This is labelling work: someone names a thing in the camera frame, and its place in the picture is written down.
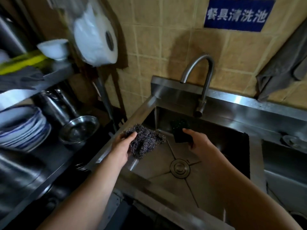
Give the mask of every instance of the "faucet spout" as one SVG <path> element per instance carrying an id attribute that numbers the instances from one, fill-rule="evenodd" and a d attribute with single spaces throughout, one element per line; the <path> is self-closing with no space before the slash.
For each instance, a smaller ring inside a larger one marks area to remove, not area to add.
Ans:
<path id="1" fill-rule="evenodd" d="M 195 58 L 194 60 L 192 60 L 186 67 L 186 69 L 184 70 L 184 72 L 182 73 L 182 77 L 181 77 L 181 81 L 180 83 L 184 84 L 186 83 L 190 73 L 192 72 L 192 70 L 194 69 L 194 67 L 203 59 L 206 59 L 208 61 L 209 64 L 209 69 L 208 69 L 208 73 L 207 73 L 207 77 L 206 77 L 206 81 L 204 84 L 204 88 L 203 91 L 201 93 L 201 98 L 198 100 L 198 106 L 195 110 L 195 117 L 201 117 L 203 115 L 204 109 L 205 109 L 205 105 L 206 105 L 206 96 L 209 90 L 209 86 L 210 86 L 210 82 L 213 76 L 213 71 L 214 71 L 214 60 L 213 58 L 206 53 L 202 53 L 200 56 L 198 56 L 197 58 Z"/>

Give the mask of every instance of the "toilet paper roll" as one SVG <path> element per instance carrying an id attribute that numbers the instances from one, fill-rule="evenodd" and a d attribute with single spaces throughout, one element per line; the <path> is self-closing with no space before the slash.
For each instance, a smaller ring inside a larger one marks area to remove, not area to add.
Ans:
<path id="1" fill-rule="evenodd" d="M 104 15 L 95 16 L 90 3 L 74 23 L 74 37 L 86 63 L 95 67 L 116 63 L 117 39 L 111 22 Z"/>

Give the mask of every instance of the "gray towel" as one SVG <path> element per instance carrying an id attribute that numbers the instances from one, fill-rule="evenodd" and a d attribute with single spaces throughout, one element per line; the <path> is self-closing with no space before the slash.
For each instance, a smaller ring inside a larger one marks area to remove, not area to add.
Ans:
<path id="1" fill-rule="evenodd" d="M 260 94 L 258 101 L 301 81 L 307 73 L 307 19 L 290 36 L 257 76 Z"/>
<path id="2" fill-rule="evenodd" d="M 31 89 L 44 81 L 42 72 L 32 66 L 24 67 L 16 72 L 0 75 L 0 92 L 11 89 Z"/>

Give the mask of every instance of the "chinese text sign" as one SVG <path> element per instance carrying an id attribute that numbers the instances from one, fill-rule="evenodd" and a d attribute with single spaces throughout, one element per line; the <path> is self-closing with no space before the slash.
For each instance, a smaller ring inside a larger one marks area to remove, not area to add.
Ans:
<path id="1" fill-rule="evenodd" d="M 204 27 L 260 32 L 275 0 L 209 0 Z"/>

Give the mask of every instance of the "black sponge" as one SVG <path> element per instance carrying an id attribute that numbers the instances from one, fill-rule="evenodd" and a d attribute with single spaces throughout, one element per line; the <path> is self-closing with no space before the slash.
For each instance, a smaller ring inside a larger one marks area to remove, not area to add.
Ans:
<path id="1" fill-rule="evenodd" d="M 166 142 L 164 135 L 150 130 L 140 124 L 136 124 L 132 128 L 125 131 L 125 137 L 127 138 L 135 131 L 138 133 L 138 135 L 130 143 L 129 149 L 136 159 L 142 159 L 144 154 L 151 152 L 157 145 Z"/>
<path id="2" fill-rule="evenodd" d="M 184 133 L 182 128 L 190 129 L 190 125 L 185 119 L 171 121 L 172 133 L 176 143 L 193 142 L 192 136 Z"/>

